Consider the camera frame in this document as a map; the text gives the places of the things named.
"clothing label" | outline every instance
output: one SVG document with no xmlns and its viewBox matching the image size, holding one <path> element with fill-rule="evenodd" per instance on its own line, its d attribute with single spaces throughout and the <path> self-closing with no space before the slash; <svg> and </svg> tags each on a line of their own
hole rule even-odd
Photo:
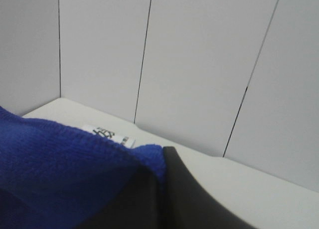
<svg viewBox="0 0 319 229">
<path fill-rule="evenodd" d="M 124 137 L 121 135 L 118 135 L 117 133 L 111 132 L 109 130 L 106 130 L 104 128 L 95 127 L 91 125 L 84 125 L 82 127 L 82 130 L 87 131 L 92 134 L 99 135 L 101 137 L 108 138 L 116 143 L 122 144 L 127 148 L 132 148 L 132 146 L 135 143 L 135 139 Z"/>
</svg>

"blue sweater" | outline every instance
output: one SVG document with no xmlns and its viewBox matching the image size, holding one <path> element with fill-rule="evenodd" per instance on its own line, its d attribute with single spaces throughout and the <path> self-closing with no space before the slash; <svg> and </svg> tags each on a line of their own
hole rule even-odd
<svg viewBox="0 0 319 229">
<path fill-rule="evenodd" d="M 0 107 L 0 228 L 72 228 L 114 198 L 141 166 L 163 183 L 161 146 L 128 149 Z"/>
</svg>

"dark gap line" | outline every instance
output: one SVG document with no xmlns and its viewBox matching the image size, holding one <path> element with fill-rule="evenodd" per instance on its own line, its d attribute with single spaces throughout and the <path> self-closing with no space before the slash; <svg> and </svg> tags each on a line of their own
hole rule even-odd
<svg viewBox="0 0 319 229">
<path fill-rule="evenodd" d="M 59 81 L 61 97 L 61 41 L 60 41 L 60 0 L 58 0 L 58 19 L 59 19 Z"/>
<path fill-rule="evenodd" d="M 273 13 L 272 13 L 272 15 L 271 15 L 271 17 L 270 17 L 270 20 L 269 20 L 269 23 L 268 23 L 268 26 L 267 26 L 267 29 L 266 29 L 266 32 L 265 32 L 263 41 L 262 41 L 262 43 L 261 43 L 261 46 L 260 46 L 260 48 L 259 48 L 259 52 L 258 52 L 258 54 L 257 54 L 257 58 L 256 58 L 256 61 L 255 61 L 253 70 L 252 70 L 252 72 L 251 72 L 251 74 L 250 74 L 250 77 L 249 77 L 249 80 L 248 80 L 248 83 L 247 83 L 247 86 L 246 86 L 246 89 L 245 89 L 243 98 L 242 98 L 242 100 L 241 100 L 241 103 L 240 103 L 240 105 L 239 105 L 239 109 L 238 109 L 238 111 L 237 111 L 237 115 L 236 115 L 236 118 L 235 118 L 233 127 L 232 127 L 232 129 L 231 129 L 231 131 L 230 131 L 230 135 L 229 135 L 229 137 L 228 137 L 228 141 L 227 141 L 227 144 L 226 144 L 226 147 L 225 147 L 225 151 L 224 151 L 223 157 L 225 157 L 226 150 L 227 150 L 227 148 L 228 148 L 228 145 L 229 145 L 231 136 L 232 136 L 232 134 L 233 134 L 233 131 L 234 131 L 234 128 L 235 128 L 237 119 L 238 119 L 238 115 L 239 115 L 239 113 L 240 113 L 241 107 L 242 107 L 243 102 L 244 102 L 244 100 L 245 100 L 245 96 L 246 96 L 246 93 L 247 93 L 247 90 L 248 90 L 250 81 L 251 81 L 251 79 L 252 79 L 252 77 L 253 77 L 253 74 L 254 74 L 254 72 L 255 72 L 255 68 L 256 68 L 257 62 L 258 62 L 258 60 L 259 60 L 259 56 L 260 56 L 260 54 L 261 54 L 261 51 L 262 51 L 262 49 L 263 49 L 264 43 L 265 43 L 265 41 L 266 41 L 266 37 L 267 37 L 268 31 L 269 31 L 269 29 L 270 29 L 271 22 L 273 21 L 273 18 L 274 18 L 274 15 L 275 15 L 275 12 L 276 12 L 278 3 L 279 3 L 279 0 L 276 1 L 276 4 L 275 4 L 274 10 L 273 10 Z"/>
<path fill-rule="evenodd" d="M 140 88 L 141 88 L 141 79 L 142 79 L 142 70 L 143 70 L 143 64 L 144 64 L 144 56 L 145 56 L 145 48 L 146 48 L 146 39 L 147 39 L 147 37 L 148 37 L 148 29 L 149 29 L 151 5 L 152 5 L 152 0 L 150 0 L 149 15 L 148 15 L 148 21 L 147 21 L 147 24 L 146 24 L 146 33 L 145 33 L 145 41 L 144 41 L 144 49 L 143 49 L 143 57 L 142 57 L 142 65 L 141 65 L 141 73 L 140 73 L 138 96 L 137 96 L 137 99 L 136 99 L 136 107 L 135 107 L 135 115 L 134 115 L 134 124 L 135 124 L 135 120 L 136 120 L 136 112 L 137 112 L 138 103 L 139 103 Z"/>
</svg>

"knit garment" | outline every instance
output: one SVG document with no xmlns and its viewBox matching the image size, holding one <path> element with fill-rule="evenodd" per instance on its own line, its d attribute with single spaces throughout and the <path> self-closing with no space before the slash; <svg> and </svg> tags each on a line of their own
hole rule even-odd
<svg viewBox="0 0 319 229">
<path fill-rule="evenodd" d="M 0 107 L 0 228 L 72 228 L 113 199 L 138 167 L 163 184 L 162 147 L 128 149 Z"/>
</svg>

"white surface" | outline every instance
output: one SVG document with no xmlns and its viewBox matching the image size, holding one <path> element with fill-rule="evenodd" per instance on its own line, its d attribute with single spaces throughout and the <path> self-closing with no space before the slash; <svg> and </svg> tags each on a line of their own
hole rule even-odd
<svg viewBox="0 0 319 229">
<path fill-rule="evenodd" d="M 136 124 L 222 156 L 277 0 L 152 0 Z"/>
<path fill-rule="evenodd" d="M 22 115 L 59 95 L 58 0 L 0 0 L 0 105 Z"/>
<path fill-rule="evenodd" d="M 280 0 L 226 157 L 319 192 L 319 0 Z"/>
<path fill-rule="evenodd" d="M 60 0 L 62 96 L 134 120 L 150 0 Z"/>
<path fill-rule="evenodd" d="M 225 207 L 259 229 L 317 229 L 319 194 L 226 158 L 211 157 L 140 130 L 136 125 L 67 99 L 25 115 L 81 127 L 99 125 L 136 138 L 136 146 L 174 146 L 199 183 Z"/>
</svg>

